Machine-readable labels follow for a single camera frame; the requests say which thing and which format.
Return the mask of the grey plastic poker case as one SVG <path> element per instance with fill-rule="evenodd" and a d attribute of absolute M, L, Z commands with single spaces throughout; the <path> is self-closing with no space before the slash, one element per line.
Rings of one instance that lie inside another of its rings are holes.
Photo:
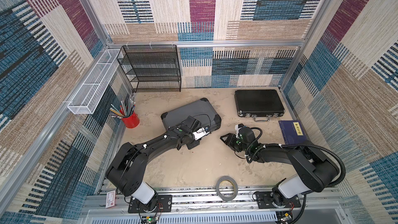
<path fill-rule="evenodd" d="M 220 115 L 205 97 L 174 110 L 164 112 L 161 115 L 161 120 L 164 127 L 168 129 L 183 122 L 189 116 L 200 121 L 201 127 L 209 127 L 209 132 L 218 130 L 221 127 L 222 120 Z"/>

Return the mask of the black aluminium poker case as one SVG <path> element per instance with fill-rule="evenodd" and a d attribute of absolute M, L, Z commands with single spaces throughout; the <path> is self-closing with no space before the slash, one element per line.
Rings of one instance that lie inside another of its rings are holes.
<path fill-rule="evenodd" d="M 234 98 L 239 117 L 253 118 L 255 122 L 268 122 L 271 118 L 285 114 L 277 90 L 236 90 Z"/>

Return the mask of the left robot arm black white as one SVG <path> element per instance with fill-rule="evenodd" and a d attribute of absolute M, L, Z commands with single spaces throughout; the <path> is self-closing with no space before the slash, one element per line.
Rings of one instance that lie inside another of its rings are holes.
<path fill-rule="evenodd" d="M 158 193 L 144 182 L 144 174 L 150 161 L 183 145 L 193 145 L 209 134 L 209 126 L 189 116 L 181 123 L 144 143 L 123 144 L 106 170 L 105 177 L 126 197 L 135 198 L 142 205 L 153 209 L 158 205 Z"/>

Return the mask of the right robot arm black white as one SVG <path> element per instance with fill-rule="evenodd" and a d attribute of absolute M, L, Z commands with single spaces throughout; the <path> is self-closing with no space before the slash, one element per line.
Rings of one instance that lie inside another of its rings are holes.
<path fill-rule="evenodd" d="M 221 140 L 234 152 L 244 153 L 247 163 L 290 164 L 296 174 L 280 181 L 268 196 L 257 197 L 257 201 L 270 200 L 277 208 L 286 207 L 297 195 L 322 192 L 324 188 L 334 187 L 346 176 L 342 159 L 334 152 L 304 141 L 299 144 L 261 144 L 255 135 L 256 127 L 237 126 L 237 133 L 221 136 Z"/>

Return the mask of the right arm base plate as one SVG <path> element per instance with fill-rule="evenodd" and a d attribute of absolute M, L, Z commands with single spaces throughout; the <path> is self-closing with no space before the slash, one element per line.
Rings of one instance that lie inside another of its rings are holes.
<path fill-rule="evenodd" d="M 286 198 L 279 193 L 272 191 L 255 191 L 252 194 L 253 200 L 257 203 L 259 209 L 271 208 L 300 208 L 302 204 L 298 196 Z"/>

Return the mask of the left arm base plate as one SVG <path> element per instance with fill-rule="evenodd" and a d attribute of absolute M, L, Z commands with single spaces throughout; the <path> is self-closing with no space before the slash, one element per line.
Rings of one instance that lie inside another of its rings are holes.
<path fill-rule="evenodd" d="M 136 198 L 131 198 L 127 212 L 129 214 L 138 213 L 168 213 L 172 208 L 172 195 L 155 194 L 148 203 L 142 203 Z"/>

